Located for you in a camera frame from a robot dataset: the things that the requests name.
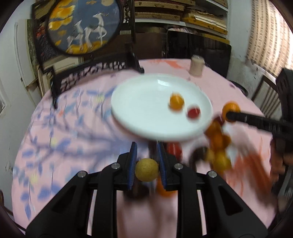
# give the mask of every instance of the floral tablecloth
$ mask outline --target floral tablecloth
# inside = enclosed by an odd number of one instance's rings
[[[189,75],[188,59],[142,60],[140,64],[146,74],[166,73],[192,81],[210,98],[214,113],[221,112],[223,105],[233,100],[243,111],[261,115],[238,88],[208,67],[198,78]],[[148,142],[124,130],[111,115],[111,95],[115,87],[138,74],[130,69],[88,76],[59,97],[57,110],[52,107],[50,92],[46,93],[32,115],[13,169],[12,203],[17,223],[27,227],[78,171],[102,170],[115,162],[119,154],[128,152],[132,141],[138,143],[138,157],[148,157]],[[255,150],[260,150],[269,173],[270,135],[240,123],[233,125],[232,131],[233,141],[246,138]],[[206,143],[204,136],[184,142],[183,161],[187,163],[194,148]],[[197,169],[206,173],[210,167],[201,163]],[[260,200],[245,178],[241,184],[232,180],[229,184],[268,226],[275,215],[275,207]],[[176,209],[177,197],[166,199],[155,195],[140,203],[129,203],[118,192],[118,235],[175,237]]]

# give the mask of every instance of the window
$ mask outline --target window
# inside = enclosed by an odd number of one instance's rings
[[[252,0],[251,35],[246,57],[277,77],[293,69],[293,34],[269,0]]]

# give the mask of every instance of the white deer embroidery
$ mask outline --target white deer embroidery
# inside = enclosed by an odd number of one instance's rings
[[[88,46],[88,48],[92,48],[92,43],[91,41],[89,40],[89,36],[91,34],[91,32],[94,32],[94,33],[99,33],[99,36],[96,38],[96,39],[100,39],[101,41],[101,45],[103,44],[103,37],[107,34],[107,31],[106,29],[104,28],[104,20],[103,20],[103,17],[102,16],[108,16],[107,15],[104,15],[103,13],[98,13],[96,15],[93,15],[94,18],[97,18],[99,20],[99,24],[98,26],[87,26],[84,31],[85,31],[85,42]]]
[[[70,52],[72,52],[72,50],[70,49],[70,46],[72,44],[73,40],[79,40],[79,49],[83,50],[84,44],[82,42],[82,39],[84,37],[84,31],[82,29],[82,27],[80,26],[81,20],[76,23],[75,26],[75,31],[73,33],[73,35],[70,35],[69,37],[67,37],[67,43],[68,43],[68,49]]]

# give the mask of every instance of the person's hand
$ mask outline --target person's hand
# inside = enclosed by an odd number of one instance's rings
[[[285,173],[285,166],[284,163],[287,165],[293,165],[293,154],[284,154],[284,156],[281,156],[276,151],[276,143],[274,140],[271,141],[271,158],[270,158],[270,164],[271,164],[271,172],[270,177],[273,183],[277,182],[279,180],[279,175]]]

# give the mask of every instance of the black tongs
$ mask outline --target black tongs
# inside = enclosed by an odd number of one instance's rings
[[[286,121],[277,121],[266,117],[247,113],[227,112],[229,120],[246,123],[255,126],[259,130],[270,132],[274,137],[293,142],[293,124]]]

